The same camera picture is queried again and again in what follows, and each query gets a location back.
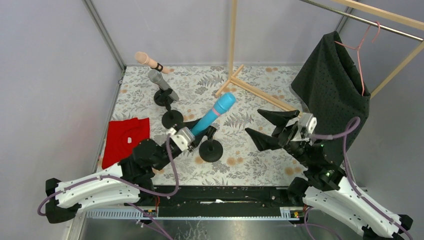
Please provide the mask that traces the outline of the grey microphone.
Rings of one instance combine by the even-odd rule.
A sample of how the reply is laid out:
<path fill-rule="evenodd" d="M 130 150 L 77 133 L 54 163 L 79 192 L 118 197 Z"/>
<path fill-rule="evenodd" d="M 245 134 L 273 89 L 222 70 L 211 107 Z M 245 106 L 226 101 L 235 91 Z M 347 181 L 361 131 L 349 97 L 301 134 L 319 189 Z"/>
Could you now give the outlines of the grey microphone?
<path fill-rule="evenodd" d="M 179 101 L 180 98 L 178 94 L 175 92 L 173 88 L 165 81 L 164 77 L 162 76 L 162 73 L 158 70 L 151 69 L 148 72 L 148 78 L 153 83 L 159 86 L 159 88 L 163 91 L 167 91 L 168 89 L 171 89 L 172 92 L 170 93 L 170 97 L 174 101 Z"/>

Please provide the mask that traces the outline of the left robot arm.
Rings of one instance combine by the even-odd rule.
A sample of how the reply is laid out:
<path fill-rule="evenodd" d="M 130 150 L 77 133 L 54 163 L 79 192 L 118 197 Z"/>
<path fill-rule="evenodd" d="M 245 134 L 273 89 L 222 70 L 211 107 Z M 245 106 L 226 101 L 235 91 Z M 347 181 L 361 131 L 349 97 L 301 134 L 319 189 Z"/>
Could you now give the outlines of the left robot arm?
<path fill-rule="evenodd" d="M 151 202 L 157 197 L 171 197 L 171 192 L 154 190 L 153 170 L 167 164 L 175 166 L 174 159 L 185 151 L 193 151 L 207 130 L 192 133 L 186 126 L 170 128 L 166 141 L 159 145 L 148 138 L 138 143 L 132 153 L 110 167 L 70 181 L 51 178 L 45 182 L 46 199 L 37 209 L 40 216 L 51 224 L 66 222 L 89 209 L 116 204 Z"/>

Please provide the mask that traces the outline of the beige microphone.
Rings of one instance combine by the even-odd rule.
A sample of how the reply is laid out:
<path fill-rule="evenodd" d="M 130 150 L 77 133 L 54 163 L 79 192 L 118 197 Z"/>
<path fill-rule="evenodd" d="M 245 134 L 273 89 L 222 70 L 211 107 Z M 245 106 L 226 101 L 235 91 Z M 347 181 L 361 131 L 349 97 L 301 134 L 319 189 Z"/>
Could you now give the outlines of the beige microphone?
<path fill-rule="evenodd" d="M 157 62 L 156 60 L 150 58 L 145 52 L 138 51 L 134 55 L 135 60 L 141 64 L 150 67 L 153 70 L 157 70 L 158 72 L 169 74 L 171 71 Z"/>

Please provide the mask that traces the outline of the black mic stand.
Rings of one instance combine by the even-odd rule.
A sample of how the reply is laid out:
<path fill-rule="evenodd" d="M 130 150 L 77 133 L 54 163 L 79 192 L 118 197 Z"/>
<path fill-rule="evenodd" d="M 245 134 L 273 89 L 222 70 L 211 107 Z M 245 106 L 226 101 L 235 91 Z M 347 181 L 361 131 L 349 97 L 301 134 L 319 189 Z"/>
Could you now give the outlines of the black mic stand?
<path fill-rule="evenodd" d="M 163 90 L 161 90 L 160 88 L 159 88 L 159 90 L 155 93 L 155 95 L 154 95 L 154 100 L 155 100 L 155 103 L 157 104 L 157 105 L 159 105 L 159 106 L 164 106 L 165 105 L 165 99 L 166 99 L 166 97 L 165 97 L 165 95 L 164 95 L 164 93 L 168 93 L 168 99 L 171 99 L 171 97 L 170 97 L 170 94 L 171 94 L 171 92 L 172 92 L 172 90 L 171 89 L 168 89 L 168 90 L 166 90 L 166 91 L 163 91 Z"/>
<path fill-rule="evenodd" d="M 184 121 L 184 117 L 179 111 L 172 110 L 171 104 L 174 101 L 171 103 L 171 99 L 168 98 L 168 95 L 169 95 L 169 93 L 164 93 L 164 96 L 166 97 L 166 99 L 164 100 L 164 106 L 158 105 L 160 107 L 165 107 L 165 109 L 166 109 L 166 112 L 163 114 L 163 116 L 161 118 L 161 123 L 166 129 L 169 129 L 173 125 L 178 124 L 178 123 L 182 123 Z"/>
<path fill-rule="evenodd" d="M 214 139 L 217 129 L 214 126 L 208 126 L 204 130 L 204 137 L 207 140 L 199 145 L 199 156 L 207 163 L 214 163 L 221 159 L 224 153 L 222 144 Z"/>

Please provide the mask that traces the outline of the blue microphone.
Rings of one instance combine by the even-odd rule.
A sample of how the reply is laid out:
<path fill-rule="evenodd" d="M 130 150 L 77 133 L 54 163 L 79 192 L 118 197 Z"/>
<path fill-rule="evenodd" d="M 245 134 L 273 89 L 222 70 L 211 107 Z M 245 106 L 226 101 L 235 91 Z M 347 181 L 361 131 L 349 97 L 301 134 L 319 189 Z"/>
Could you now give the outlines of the blue microphone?
<path fill-rule="evenodd" d="M 236 97 L 227 92 L 223 94 L 215 102 L 213 107 L 191 128 L 191 133 L 194 136 L 199 135 L 208 126 L 210 126 L 219 116 L 225 114 L 235 104 Z"/>

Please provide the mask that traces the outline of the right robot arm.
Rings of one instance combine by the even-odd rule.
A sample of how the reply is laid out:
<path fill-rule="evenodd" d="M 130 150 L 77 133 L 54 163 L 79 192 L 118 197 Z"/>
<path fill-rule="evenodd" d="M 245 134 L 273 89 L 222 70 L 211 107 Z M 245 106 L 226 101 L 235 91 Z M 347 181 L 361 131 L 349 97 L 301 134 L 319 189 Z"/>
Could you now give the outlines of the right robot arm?
<path fill-rule="evenodd" d="M 329 157 L 329 143 L 337 139 L 342 140 L 342 153 L 347 152 L 347 137 L 359 126 L 359 117 L 353 117 L 343 132 L 320 135 L 315 133 L 318 121 L 311 113 L 264 109 L 258 113 L 275 128 L 271 135 L 246 129 L 257 149 L 283 149 L 305 167 L 304 177 L 295 178 L 287 189 L 293 201 L 332 216 L 365 240 L 410 237 L 411 217 L 391 212 L 358 187 L 347 157 L 344 167 Z"/>

